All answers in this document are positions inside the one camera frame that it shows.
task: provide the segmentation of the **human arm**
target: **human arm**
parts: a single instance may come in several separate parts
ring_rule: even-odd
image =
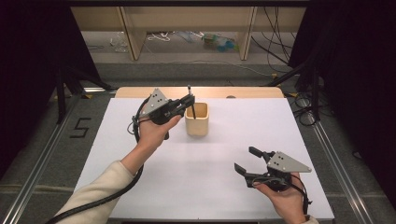
[[[303,189],[298,173],[292,173],[292,184]],[[288,188],[284,191],[273,191],[265,184],[254,183],[254,187],[266,195],[274,205],[276,212],[288,224],[315,224],[318,223],[313,217],[307,220],[303,212],[303,195],[297,189]]]
[[[77,190],[57,215],[124,189],[134,179],[143,163],[161,145],[166,133],[176,126],[180,119],[181,116],[175,116],[164,125],[156,125],[150,120],[140,122],[140,140],[134,149],[121,161],[111,163],[90,185]],[[77,213],[58,223],[106,223],[118,199]]]

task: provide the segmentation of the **hand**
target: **hand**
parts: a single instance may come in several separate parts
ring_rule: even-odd
[[[167,123],[158,125],[151,120],[140,122],[140,140],[134,149],[128,153],[121,163],[131,174],[136,174],[145,161],[163,143],[166,133],[175,127],[181,120],[181,116],[174,116]]]
[[[298,173],[292,173],[292,175],[300,178]],[[300,180],[294,176],[291,180],[293,185],[303,189],[303,184]],[[286,221],[286,223],[301,224],[305,222],[303,195],[297,189],[288,188],[284,191],[276,192],[265,184],[254,183],[253,186],[271,200],[276,212]]]

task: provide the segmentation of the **beige container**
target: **beige container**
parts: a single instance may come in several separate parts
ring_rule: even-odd
[[[209,131],[209,106],[207,103],[195,103],[195,116],[192,114],[191,106],[184,113],[186,128],[189,135],[204,136]]]

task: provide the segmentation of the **gray carpet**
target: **gray carpet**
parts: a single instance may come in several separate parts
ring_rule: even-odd
[[[261,73],[271,75],[274,70],[268,65],[245,65]],[[97,64],[97,69],[104,82],[114,87],[122,86],[261,86],[269,83],[271,76],[254,73],[245,68],[229,64]],[[285,66],[276,69],[287,70]],[[282,83],[283,92],[295,92],[293,86],[296,77]],[[81,82],[84,87],[96,87],[89,82]],[[66,202],[76,185],[85,160],[91,149],[96,132],[100,126],[106,106],[113,94],[96,93],[92,98],[79,99],[76,108],[68,120],[62,138],[54,151],[49,164],[40,178],[35,192],[26,206],[19,223],[43,223]],[[289,98],[291,109],[297,110],[294,98]],[[322,105],[326,98],[321,95]],[[395,210],[383,194],[370,170],[361,161],[352,156],[355,149],[347,135],[332,115],[329,106],[320,109],[321,124],[331,139],[337,154],[340,156],[352,182],[369,209],[374,223],[396,223]],[[78,119],[89,130],[84,138],[71,138],[83,134],[75,130]],[[0,218],[4,218],[19,188],[24,183],[43,147],[50,138],[57,119],[57,104],[51,99],[48,111],[36,127],[29,145],[21,151],[6,175],[0,181]],[[323,151],[318,137],[312,127],[302,125],[298,120],[302,137],[309,155],[318,172],[319,180],[333,208],[335,223],[358,223],[343,189]],[[109,220],[108,223],[121,223],[120,220]],[[282,223],[268,221],[265,223]]]

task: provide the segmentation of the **white table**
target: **white table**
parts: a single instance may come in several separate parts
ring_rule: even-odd
[[[77,189],[134,147],[127,126],[142,102],[143,98],[111,100]],[[233,169],[236,162],[250,173],[266,172],[264,160],[248,153],[248,147],[253,146],[282,151],[311,167],[312,173],[301,174],[313,201],[308,213],[318,219],[333,219],[286,99],[197,97],[196,102],[209,104],[209,134],[191,137],[181,120],[169,140],[145,163],[139,182],[121,197],[110,217],[150,221],[277,219],[271,202],[247,188],[244,177]]]

